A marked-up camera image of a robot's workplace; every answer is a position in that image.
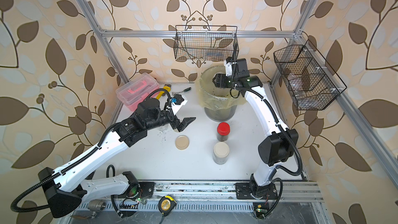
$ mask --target leaf-patterned wallpaper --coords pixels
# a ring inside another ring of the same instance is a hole
[[[397,9],[398,0],[319,0],[304,31],[395,156]],[[282,81],[277,95],[288,125],[299,133],[310,179],[320,185],[336,224],[395,223],[398,191],[337,102],[324,111],[297,111]]]
[[[100,139],[120,79],[110,79],[111,63],[74,0],[0,0],[0,13],[2,222],[54,223],[49,210],[18,214],[10,203],[44,167]],[[23,202],[44,204],[40,190]]]
[[[192,60],[184,56],[175,60],[174,39],[148,38],[148,42],[142,39],[113,38],[111,43],[129,78],[148,73],[158,82],[193,82],[208,67],[222,65],[222,62]],[[238,38],[238,42],[238,58],[246,59],[250,73],[263,82],[270,81],[276,71],[272,53],[286,46],[284,39]],[[115,76],[113,67],[107,72]]]
[[[293,30],[305,0],[88,0],[103,29],[167,30],[169,25],[234,25]]]

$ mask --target black wire basket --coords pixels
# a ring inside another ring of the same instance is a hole
[[[346,84],[327,62],[320,65],[312,55],[314,45],[290,45],[274,52],[276,67],[297,110],[324,110],[346,88]],[[336,85],[327,75],[339,79]]]
[[[234,54],[238,56],[239,47],[236,26],[176,25],[174,56],[176,60],[224,61]]]

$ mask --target red-capped jar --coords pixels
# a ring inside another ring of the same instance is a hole
[[[217,139],[218,141],[226,141],[228,139],[228,134],[231,131],[229,124],[226,122],[221,122],[217,127]]]

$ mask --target round plastic lid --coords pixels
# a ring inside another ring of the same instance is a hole
[[[214,146],[213,152],[218,158],[226,158],[229,154],[229,146],[225,142],[218,142]]]
[[[230,129],[228,123],[221,122],[220,124],[218,124],[218,127],[217,127],[218,134],[220,134],[222,136],[226,136],[229,134],[230,131],[231,131],[231,129]]]
[[[176,138],[176,147],[179,150],[185,150],[189,145],[189,139],[187,136],[181,135]]]

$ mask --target white lid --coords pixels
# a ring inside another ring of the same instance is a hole
[[[187,136],[181,135],[176,138],[176,147],[179,150],[185,150],[189,145],[189,139]]]
[[[143,101],[157,88],[159,88],[159,83],[149,74],[143,73],[116,89],[116,95],[123,104],[128,106],[137,101]]]
[[[229,146],[225,142],[218,142],[214,146],[213,152],[218,158],[226,158],[229,154]]]

